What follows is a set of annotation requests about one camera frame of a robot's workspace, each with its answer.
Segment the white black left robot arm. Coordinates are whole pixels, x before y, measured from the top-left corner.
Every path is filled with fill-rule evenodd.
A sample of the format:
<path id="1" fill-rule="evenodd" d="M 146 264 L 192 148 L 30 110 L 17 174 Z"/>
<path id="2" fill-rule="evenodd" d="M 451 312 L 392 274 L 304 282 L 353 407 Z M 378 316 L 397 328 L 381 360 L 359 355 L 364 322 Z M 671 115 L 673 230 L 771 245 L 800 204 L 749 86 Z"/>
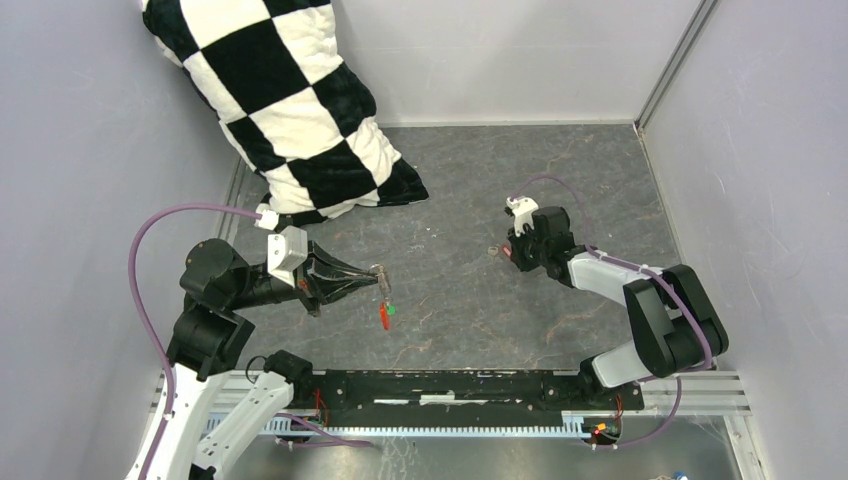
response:
<path id="1" fill-rule="evenodd" d="M 209 434 L 209 413 L 255 330 L 239 310 L 289 301 L 312 316 L 349 294 L 379 283 L 383 270 L 348 265 L 289 227 L 271 234 L 267 258 L 249 264 L 226 241 L 210 239 L 187 255 L 180 286 L 183 311 L 164 349 L 165 384 L 127 476 L 130 479 L 222 479 L 263 427 L 285 408 L 311 408 L 296 417 L 323 435 L 329 406 L 311 362 L 280 350 L 264 359 L 249 392 Z"/>

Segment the silver keyring with red tool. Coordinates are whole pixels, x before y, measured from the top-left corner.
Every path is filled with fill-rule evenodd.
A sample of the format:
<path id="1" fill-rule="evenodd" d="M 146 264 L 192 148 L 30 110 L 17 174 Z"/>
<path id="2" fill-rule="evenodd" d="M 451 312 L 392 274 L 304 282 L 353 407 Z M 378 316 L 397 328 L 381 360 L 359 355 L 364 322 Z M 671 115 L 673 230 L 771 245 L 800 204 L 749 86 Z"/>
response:
<path id="1" fill-rule="evenodd" d="M 382 301 L 379 306 L 380 321 L 383 329 L 388 331 L 390 329 L 390 317 L 393 316 L 387 313 L 387 306 L 393 305 L 391 296 L 392 289 L 388 277 L 388 271 L 384 265 L 374 264 L 370 267 L 370 272 L 377 278 L 377 284 L 382 295 Z"/>

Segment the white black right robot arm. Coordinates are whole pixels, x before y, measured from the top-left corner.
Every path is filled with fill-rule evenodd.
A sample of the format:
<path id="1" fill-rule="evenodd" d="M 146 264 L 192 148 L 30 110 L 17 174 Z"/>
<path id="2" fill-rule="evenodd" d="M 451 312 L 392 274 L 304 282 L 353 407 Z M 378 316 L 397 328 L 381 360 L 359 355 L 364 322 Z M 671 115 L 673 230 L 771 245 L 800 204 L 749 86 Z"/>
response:
<path id="1" fill-rule="evenodd" d="M 520 271 L 541 268 L 566 287 L 626 310 L 630 341 L 580 364 L 577 392 L 585 405 L 602 408 L 632 382 L 709 369 L 728 350 L 728 334 L 691 267 L 637 265 L 580 245 L 562 207 L 517 197 L 507 200 L 505 212 L 513 225 L 504 252 Z"/>

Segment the red tagged key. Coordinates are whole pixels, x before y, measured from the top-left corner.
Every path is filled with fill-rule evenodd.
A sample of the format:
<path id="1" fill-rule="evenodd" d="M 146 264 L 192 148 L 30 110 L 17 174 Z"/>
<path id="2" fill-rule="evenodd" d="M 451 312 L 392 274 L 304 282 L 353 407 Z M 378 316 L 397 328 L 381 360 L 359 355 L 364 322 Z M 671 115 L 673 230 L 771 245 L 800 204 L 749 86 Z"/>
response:
<path id="1" fill-rule="evenodd" d="M 492 257 L 502 256 L 506 259 L 510 259 L 512 251 L 507 245 L 490 246 L 487 248 L 487 254 Z"/>

